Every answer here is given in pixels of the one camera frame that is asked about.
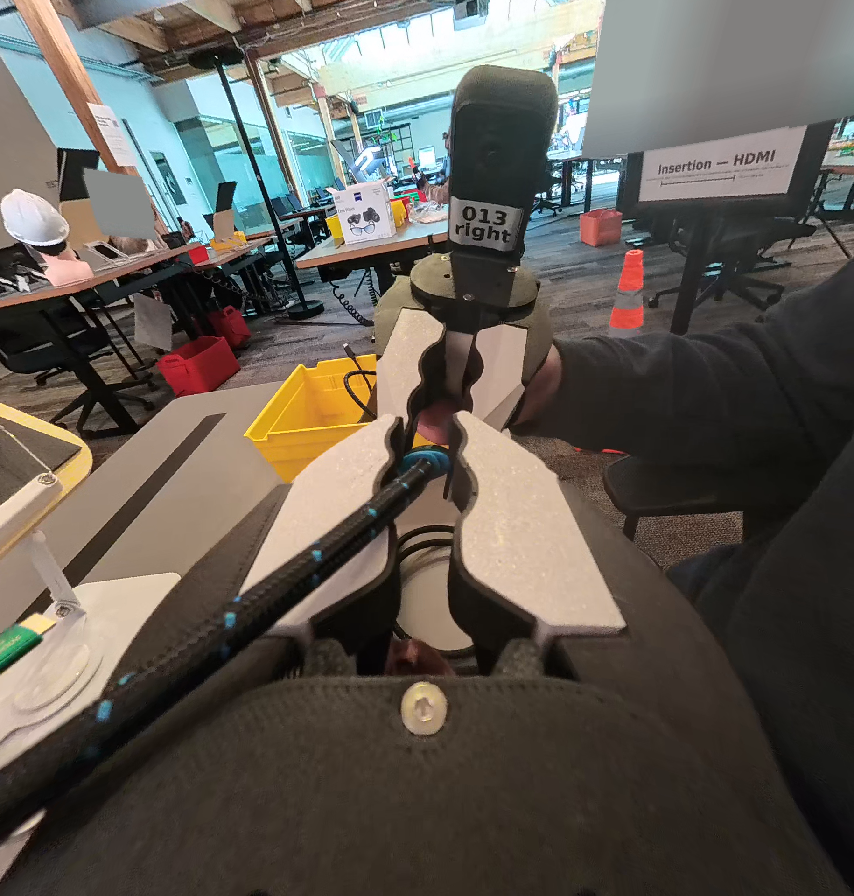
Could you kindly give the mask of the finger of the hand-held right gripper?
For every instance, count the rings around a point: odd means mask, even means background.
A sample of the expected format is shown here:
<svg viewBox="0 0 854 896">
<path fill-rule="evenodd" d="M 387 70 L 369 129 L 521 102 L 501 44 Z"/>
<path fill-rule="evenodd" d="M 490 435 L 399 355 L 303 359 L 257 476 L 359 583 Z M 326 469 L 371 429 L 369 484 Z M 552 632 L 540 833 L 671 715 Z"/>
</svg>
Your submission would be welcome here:
<svg viewBox="0 0 854 896">
<path fill-rule="evenodd" d="M 508 429 L 525 392 L 528 330 L 500 323 L 462 334 L 461 408 L 493 429 Z"/>
<path fill-rule="evenodd" d="M 429 312 L 404 308 L 377 361 L 377 412 L 403 421 L 416 417 L 428 356 L 444 347 L 446 327 Z"/>
</svg>

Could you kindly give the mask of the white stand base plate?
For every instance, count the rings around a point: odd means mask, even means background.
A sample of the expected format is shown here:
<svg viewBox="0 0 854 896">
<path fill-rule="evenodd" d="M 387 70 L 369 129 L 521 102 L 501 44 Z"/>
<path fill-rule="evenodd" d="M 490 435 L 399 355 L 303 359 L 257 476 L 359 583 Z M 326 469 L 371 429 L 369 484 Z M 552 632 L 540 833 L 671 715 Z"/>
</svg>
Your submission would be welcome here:
<svg viewBox="0 0 854 896">
<path fill-rule="evenodd" d="M 40 715 L 21 714 L 13 705 L 14 686 L 20 678 L 18 662 L 28 653 L 0 673 L 0 771 L 101 698 L 130 644 L 179 581 L 178 574 L 166 573 L 95 581 L 75 588 L 88 616 L 90 642 L 100 654 L 97 672 L 61 709 Z"/>
</svg>

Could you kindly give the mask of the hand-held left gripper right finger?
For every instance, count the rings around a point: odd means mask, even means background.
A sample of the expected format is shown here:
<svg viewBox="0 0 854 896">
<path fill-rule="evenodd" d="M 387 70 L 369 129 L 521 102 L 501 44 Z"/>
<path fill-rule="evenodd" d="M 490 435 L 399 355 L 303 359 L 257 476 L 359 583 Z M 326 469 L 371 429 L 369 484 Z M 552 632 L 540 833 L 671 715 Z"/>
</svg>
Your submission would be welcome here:
<svg viewBox="0 0 854 896">
<path fill-rule="evenodd" d="M 507 435 L 460 411 L 448 497 L 459 511 L 448 607 L 492 667 L 514 641 L 545 658 L 560 639 L 623 637 L 626 620 L 559 478 Z"/>
</svg>

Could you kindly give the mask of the white hard hat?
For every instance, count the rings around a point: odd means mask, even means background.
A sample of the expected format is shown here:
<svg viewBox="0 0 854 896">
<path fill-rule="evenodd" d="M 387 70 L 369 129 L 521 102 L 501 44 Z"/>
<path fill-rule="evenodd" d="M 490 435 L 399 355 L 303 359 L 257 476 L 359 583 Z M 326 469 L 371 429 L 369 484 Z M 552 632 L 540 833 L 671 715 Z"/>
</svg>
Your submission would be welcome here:
<svg viewBox="0 0 854 896">
<path fill-rule="evenodd" d="M 11 237 L 44 255 L 58 256 L 67 248 L 70 224 L 41 196 L 12 190 L 0 200 L 0 217 Z"/>
</svg>

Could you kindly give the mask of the white printed box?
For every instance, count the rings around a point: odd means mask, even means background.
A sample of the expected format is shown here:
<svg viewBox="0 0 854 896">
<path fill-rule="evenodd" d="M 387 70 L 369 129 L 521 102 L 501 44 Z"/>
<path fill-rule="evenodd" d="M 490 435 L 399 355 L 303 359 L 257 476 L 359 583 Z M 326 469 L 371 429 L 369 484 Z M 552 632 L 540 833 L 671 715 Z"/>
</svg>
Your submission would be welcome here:
<svg viewBox="0 0 854 896">
<path fill-rule="evenodd" d="M 391 190 L 382 179 L 350 185 L 331 192 L 336 217 L 346 245 L 389 239 L 397 225 Z"/>
</svg>

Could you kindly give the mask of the orange cone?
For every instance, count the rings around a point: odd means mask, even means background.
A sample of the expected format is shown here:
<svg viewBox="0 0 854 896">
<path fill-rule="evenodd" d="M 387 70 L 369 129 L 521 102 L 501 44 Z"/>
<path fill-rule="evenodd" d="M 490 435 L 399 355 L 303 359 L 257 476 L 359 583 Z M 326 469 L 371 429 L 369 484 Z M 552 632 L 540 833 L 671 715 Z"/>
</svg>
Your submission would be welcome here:
<svg viewBox="0 0 854 896">
<path fill-rule="evenodd" d="M 637 336 L 644 324 L 644 252 L 626 252 L 610 314 L 608 336 L 629 339 Z"/>
</svg>

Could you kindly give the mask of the wooden table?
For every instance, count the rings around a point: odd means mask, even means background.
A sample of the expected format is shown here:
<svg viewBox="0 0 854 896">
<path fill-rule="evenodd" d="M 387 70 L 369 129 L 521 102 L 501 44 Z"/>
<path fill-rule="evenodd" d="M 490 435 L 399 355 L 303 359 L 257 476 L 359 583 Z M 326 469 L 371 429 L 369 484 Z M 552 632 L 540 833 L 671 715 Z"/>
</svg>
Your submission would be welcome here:
<svg viewBox="0 0 854 896">
<path fill-rule="evenodd" d="M 298 257 L 299 271 L 315 270 L 321 281 L 332 283 L 352 273 L 371 270 L 379 294 L 389 289 L 397 275 L 408 276 L 415 263 L 433 252 L 443 252 L 448 219 L 431 223 L 407 222 L 396 234 L 356 244 L 328 238 Z"/>
</svg>

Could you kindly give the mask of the person's right forearm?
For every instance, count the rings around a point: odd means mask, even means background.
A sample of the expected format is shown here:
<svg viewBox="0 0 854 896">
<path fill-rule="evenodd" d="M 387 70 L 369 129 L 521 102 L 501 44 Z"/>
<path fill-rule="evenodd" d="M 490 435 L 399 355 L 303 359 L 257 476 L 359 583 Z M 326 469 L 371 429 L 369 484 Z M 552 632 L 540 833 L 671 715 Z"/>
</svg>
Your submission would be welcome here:
<svg viewBox="0 0 854 896">
<path fill-rule="evenodd" d="M 854 258 L 763 322 L 555 344 L 560 390 L 522 434 L 671 465 L 828 469 L 854 433 Z"/>
</svg>

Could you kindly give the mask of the person's right hand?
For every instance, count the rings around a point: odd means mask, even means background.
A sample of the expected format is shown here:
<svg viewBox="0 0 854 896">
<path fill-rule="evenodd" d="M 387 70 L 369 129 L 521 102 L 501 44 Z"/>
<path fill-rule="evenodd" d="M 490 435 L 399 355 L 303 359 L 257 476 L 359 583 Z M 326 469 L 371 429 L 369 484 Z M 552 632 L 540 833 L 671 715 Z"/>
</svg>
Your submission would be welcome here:
<svg viewBox="0 0 854 896">
<path fill-rule="evenodd" d="M 563 379 L 563 363 L 558 346 L 552 343 L 545 363 L 525 387 L 512 431 L 521 434 L 534 428 L 554 402 Z"/>
</svg>

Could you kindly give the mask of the yellow plastic bin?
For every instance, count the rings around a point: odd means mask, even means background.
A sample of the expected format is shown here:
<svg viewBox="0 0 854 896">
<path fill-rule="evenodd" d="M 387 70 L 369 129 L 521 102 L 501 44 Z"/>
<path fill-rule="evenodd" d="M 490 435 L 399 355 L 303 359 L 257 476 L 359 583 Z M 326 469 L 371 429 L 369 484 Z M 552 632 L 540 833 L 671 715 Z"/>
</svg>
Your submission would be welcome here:
<svg viewBox="0 0 854 896">
<path fill-rule="evenodd" d="M 365 356 L 359 368 L 353 359 L 299 365 L 255 418 L 246 437 L 259 449 L 280 478 L 293 484 L 315 459 L 345 438 L 379 418 L 377 412 L 377 361 Z M 447 448 L 448 442 L 430 442 L 419 430 L 418 416 L 426 385 L 417 401 L 415 420 L 400 420 L 399 462 L 412 449 Z"/>
</svg>

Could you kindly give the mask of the black office chair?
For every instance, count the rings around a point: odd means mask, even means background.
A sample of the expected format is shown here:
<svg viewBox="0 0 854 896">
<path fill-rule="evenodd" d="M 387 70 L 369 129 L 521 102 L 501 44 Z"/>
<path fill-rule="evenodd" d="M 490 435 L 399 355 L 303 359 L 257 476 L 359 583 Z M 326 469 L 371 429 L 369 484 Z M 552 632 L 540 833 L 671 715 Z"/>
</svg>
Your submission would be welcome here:
<svg viewBox="0 0 854 896">
<path fill-rule="evenodd" d="M 761 517 L 777 504 L 759 471 L 668 466 L 624 457 L 602 474 L 604 491 L 623 515 L 623 535 L 634 541 L 645 518 L 739 511 Z"/>
</svg>

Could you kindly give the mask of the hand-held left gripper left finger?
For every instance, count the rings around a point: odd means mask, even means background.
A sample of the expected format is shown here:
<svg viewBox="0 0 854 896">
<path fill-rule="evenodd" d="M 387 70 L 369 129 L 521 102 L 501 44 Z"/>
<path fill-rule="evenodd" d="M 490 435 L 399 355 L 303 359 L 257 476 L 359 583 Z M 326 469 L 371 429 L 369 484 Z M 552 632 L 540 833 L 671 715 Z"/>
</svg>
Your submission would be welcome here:
<svg viewBox="0 0 854 896">
<path fill-rule="evenodd" d="M 376 495 L 395 469 L 400 420 L 379 418 L 315 459 L 289 487 L 240 592 L 307 547 L 315 547 Z M 388 639 L 400 608 L 398 540 L 393 526 L 284 614 L 268 635 L 300 644 L 334 639 L 349 655 Z"/>
</svg>

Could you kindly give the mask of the white sign board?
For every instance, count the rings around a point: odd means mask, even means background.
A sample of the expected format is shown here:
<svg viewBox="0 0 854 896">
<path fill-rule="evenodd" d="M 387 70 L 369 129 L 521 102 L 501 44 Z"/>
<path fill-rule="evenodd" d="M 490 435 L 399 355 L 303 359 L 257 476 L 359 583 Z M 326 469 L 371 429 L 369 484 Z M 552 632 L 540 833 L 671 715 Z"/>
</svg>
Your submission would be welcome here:
<svg viewBox="0 0 854 896">
<path fill-rule="evenodd" d="M 640 203 L 781 196 L 788 192 L 807 127 L 645 152 Z"/>
</svg>

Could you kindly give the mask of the black hdmi switch box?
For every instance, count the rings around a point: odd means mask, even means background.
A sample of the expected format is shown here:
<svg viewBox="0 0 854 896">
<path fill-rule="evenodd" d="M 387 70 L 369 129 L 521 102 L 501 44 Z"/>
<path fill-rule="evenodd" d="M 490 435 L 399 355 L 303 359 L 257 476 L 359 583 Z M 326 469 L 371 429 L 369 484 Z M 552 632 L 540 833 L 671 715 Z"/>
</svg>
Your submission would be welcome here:
<svg viewBox="0 0 854 896">
<path fill-rule="evenodd" d="M 474 655 L 472 640 L 454 621 L 448 605 L 448 570 L 453 528 L 435 524 L 400 538 L 401 604 L 395 622 L 400 639 L 415 639 L 453 665 Z"/>
</svg>

